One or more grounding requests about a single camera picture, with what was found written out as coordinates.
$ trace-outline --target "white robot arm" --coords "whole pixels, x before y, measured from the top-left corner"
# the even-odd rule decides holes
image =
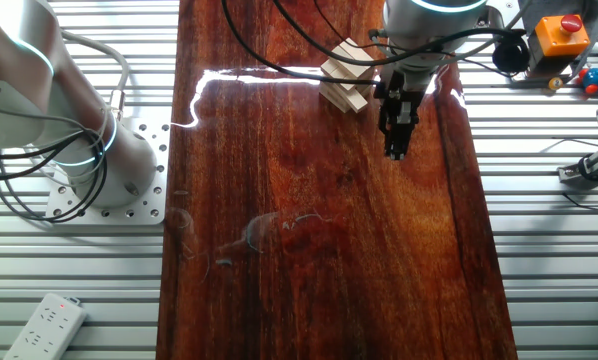
[[[110,209],[128,204],[150,186],[156,161],[145,139],[119,122],[121,89],[112,98],[111,107],[76,66],[45,0],[0,0],[0,149],[42,147],[80,128],[97,131],[105,143],[108,175],[94,205]],[[70,144],[54,160],[68,174],[75,194],[86,196],[90,185],[80,175],[96,166],[87,139]]]

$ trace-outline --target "glossy surface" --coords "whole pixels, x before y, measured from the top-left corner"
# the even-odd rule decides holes
[[[287,6],[334,47],[310,4]],[[363,39],[381,5],[335,25]],[[268,2],[230,6],[272,61],[325,60]],[[158,359],[516,359],[455,67],[391,162],[376,102],[259,67],[219,2],[182,1],[179,31]]]

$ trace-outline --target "orange box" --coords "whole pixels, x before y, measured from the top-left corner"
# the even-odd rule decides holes
[[[545,56],[577,56],[590,45],[585,27],[570,35],[561,31],[563,16],[548,16],[539,21],[535,33]]]

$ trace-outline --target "wooden block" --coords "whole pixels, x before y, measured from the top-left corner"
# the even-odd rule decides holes
[[[361,96],[363,96],[364,98],[368,96],[368,94],[370,94],[371,89],[372,86],[370,85],[361,85],[357,87],[357,91],[359,91],[359,94],[361,94]]]
[[[334,91],[334,84],[328,83],[321,83],[319,84],[319,93],[323,95],[328,101],[330,101],[334,106],[339,108],[342,112],[346,113],[350,110],[350,105],[348,105],[337,93]]]
[[[348,38],[346,40],[348,43],[353,44],[353,45],[357,45],[356,42],[352,41],[352,39]],[[363,49],[359,49],[353,46],[348,45],[348,43],[344,41],[341,44],[339,44],[339,46],[341,46],[341,48],[347,52],[350,56],[352,56],[353,58],[357,59],[357,60],[364,60],[364,61],[372,61],[374,60],[370,55],[368,55],[367,52],[365,52]]]
[[[344,91],[338,86],[336,86],[336,84],[327,85],[329,88],[333,89],[336,92],[336,94],[343,101],[345,101],[356,113],[365,109],[365,107],[368,105],[368,101],[366,101],[366,99],[364,99],[364,97],[361,96],[361,94],[359,94],[359,92],[355,89],[352,89],[350,91]]]
[[[325,63],[323,63],[321,65],[321,72],[324,73],[324,75],[331,77],[333,79],[355,79],[354,77],[349,75],[347,72],[343,71],[338,66],[338,64],[339,63],[336,62],[335,60],[328,59],[328,60],[326,60]],[[352,84],[338,84],[338,85],[341,86],[346,91],[350,91],[355,87]]]
[[[354,59],[354,57],[352,55],[348,54],[343,48],[341,48],[341,46],[337,46],[336,48],[334,48],[332,50],[332,52],[334,52],[335,54],[340,55],[340,56]],[[367,76],[368,72],[372,71],[372,68],[370,66],[352,65],[352,64],[348,64],[348,63],[345,63],[345,62],[342,62],[339,60],[335,60],[335,59],[332,59],[332,60],[338,64],[339,68],[346,71],[354,79],[359,79],[360,77],[363,77],[364,75]]]

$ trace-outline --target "cable connector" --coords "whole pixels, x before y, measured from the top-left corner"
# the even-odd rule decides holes
[[[123,118],[123,106],[126,101],[126,93],[123,90],[113,90],[110,96],[110,110],[117,121]]]

